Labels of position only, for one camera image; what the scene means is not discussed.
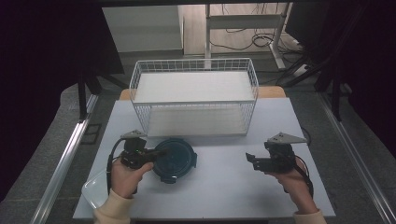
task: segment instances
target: white table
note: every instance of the white table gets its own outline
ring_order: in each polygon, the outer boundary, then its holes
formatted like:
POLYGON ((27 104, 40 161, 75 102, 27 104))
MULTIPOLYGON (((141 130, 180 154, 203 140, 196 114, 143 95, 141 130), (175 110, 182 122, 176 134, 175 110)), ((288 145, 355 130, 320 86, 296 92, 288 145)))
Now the white table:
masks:
MULTIPOLYGON (((114 105, 101 146, 93 162, 89 179, 106 168, 108 154, 120 135, 141 129, 130 101, 114 105)), ((291 217, 296 211, 289 194, 277 181, 254 171, 245 153, 269 157, 263 142, 278 134, 304 137, 289 98, 259 99, 247 136, 186 137, 198 154, 197 167, 192 168, 176 184, 164 184, 153 172, 145 174, 139 183, 131 218, 151 220, 203 219, 272 219, 291 217)), ((166 138, 148 139, 153 148, 166 138)), ((325 217, 333 217, 329 198, 318 175, 317 167, 306 144, 293 144, 302 157, 315 188, 314 200, 325 217)), ((116 154, 122 151, 119 144, 116 154)), ((106 179, 100 175, 95 182, 93 201, 106 199, 106 179)), ((81 196, 74 218, 92 218, 92 207, 81 196)))

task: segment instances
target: white wire basket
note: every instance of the white wire basket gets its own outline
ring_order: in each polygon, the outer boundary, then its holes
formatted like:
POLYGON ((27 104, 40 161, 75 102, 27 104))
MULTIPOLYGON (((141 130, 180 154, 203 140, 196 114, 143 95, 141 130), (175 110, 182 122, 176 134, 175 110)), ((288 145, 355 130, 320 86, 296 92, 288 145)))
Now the white wire basket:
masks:
POLYGON ((139 61, 130 94, 148 136, 246 135, 258 81, 250 59, 139 61))

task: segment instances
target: wrist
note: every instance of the wrist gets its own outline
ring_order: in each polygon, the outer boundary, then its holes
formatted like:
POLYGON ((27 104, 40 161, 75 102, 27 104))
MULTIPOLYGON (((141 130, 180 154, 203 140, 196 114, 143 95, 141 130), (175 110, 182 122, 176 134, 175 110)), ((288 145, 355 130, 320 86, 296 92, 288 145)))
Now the wrist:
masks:
POLYGON ((318 211, 318 208, 309 192, 300 192, 293 195, 291 199, 294 201, 298 208, 298 211, 296 213, 298 215, 313 214, 318 211))

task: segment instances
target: floor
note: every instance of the floor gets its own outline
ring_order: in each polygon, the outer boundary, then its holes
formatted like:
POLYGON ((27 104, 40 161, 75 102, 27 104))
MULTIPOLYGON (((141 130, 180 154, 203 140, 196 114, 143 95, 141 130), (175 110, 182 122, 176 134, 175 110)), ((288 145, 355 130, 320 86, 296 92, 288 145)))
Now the floor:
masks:
MULTIPOLYGON (((282 77, 283 73, 277 71, 272 54, 268 50, 263 52, 221 52, 214 54, 213 57, 240 57, 241 55, 253 60, 260 85, 275 85, 276 81, 282 77)), ((286 65, 291 66, 299 56, 298 54, 285 55, 291 61, 291 63, 285 62, 286 65)), ((133 54, 121 54, 125 75, 115 75, 114 77, 129 83, 134 63, 137 60, 193 57, 202 57, 202 55, 165 53, 136 57, 133 54)), ((292 78, 292 76, 284 77, 284 80, 292 78)), ((292 102, 302 128, 306 130, 304 132, 306 137, 311 140, 309 148, 336 213, 336 217, 329 217, 327 221, 334 224, 384 223, 320 103, 320 94, 313 88, 317 77, 312 76, 293 87, 286 88, 285 92, 292 102)), ((81 186, 87 180, 90 164, 92 164, 106 129, 106 121, 114 102, 122 91, 113 83, 101 78, 100 81, 103 91, 99 95, 97 104, 103 109, 95 111, 91 120, 91 125, 100 125, 99 132, 95 137, 85 133, 64 184, 50 210, 47 223, 92 223, 91 220, 75 220, 72 216, 81 194, 81 186)), ((347 91, 345 90, 344 96, 341 98, 340 112, 342 123, 356 148, 359 149, 362 160, 382 189, 390 206, 396 208, 396 160, 348 104, 347 91)), ((0 223, 28 223, 32 219, 77 121, 78 91, 76 86, 72 86, 63 92, 58 114, 35 155, 26 165, 8 196, 0 203, 0 223)), ((270 223, 287 224, 293 223, 293 221, 291 219, 270 220, 270 223)))

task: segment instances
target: metal rail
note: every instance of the metal rail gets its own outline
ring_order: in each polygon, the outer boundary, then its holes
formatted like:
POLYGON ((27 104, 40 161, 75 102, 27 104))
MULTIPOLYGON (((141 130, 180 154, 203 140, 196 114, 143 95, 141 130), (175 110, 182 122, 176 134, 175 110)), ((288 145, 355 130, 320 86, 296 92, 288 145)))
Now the metal rail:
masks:
POLYGON ((338 121, 335 115, 332 113, 329 100, 327 99, 325 93, 320 93, 319 96, 322 106, 326 111, 326 114, 329 117, 329 120, 332 123, 332 126, 334 127, 338 137, 340 138, 344 149, 346 150, 346 154, 349 156, 352 164, 355 166, 355 169, 361 178, 361 182, 363 183, 364 187, 366 187, 376 209, 378 210, 379 215, 384 220, 384 223, 396 223, 396 217, 389 205, 386 196, 371 175, 369 169, 361 158, 359 151, 356 149, 353 141, 350 139, 347 130, 344 128, 343 123, 338 121))
POLYGON ((82 135, 84 134, 88 123, 90 122, 91 114, 97 99, 98 96, 91 95, 90 99, 88 100, 87 118, 76 125, 76 128, 73 131, 66 148, 64 149, 64 154, 62 155, 58 166, 56 167, 52 178, 47 185, 46 191, 44 192, 43 197, 41 198, 40 203, 35 210, 35 213, 30 221, 31 224, 45 223, 47 221, 50 210, 55 203, 56 197, 58 196, 59 190, 61 189, 61 186, 64 183, 64 179, 69 170, 70 164, 72 163, 76 154, 82 135))

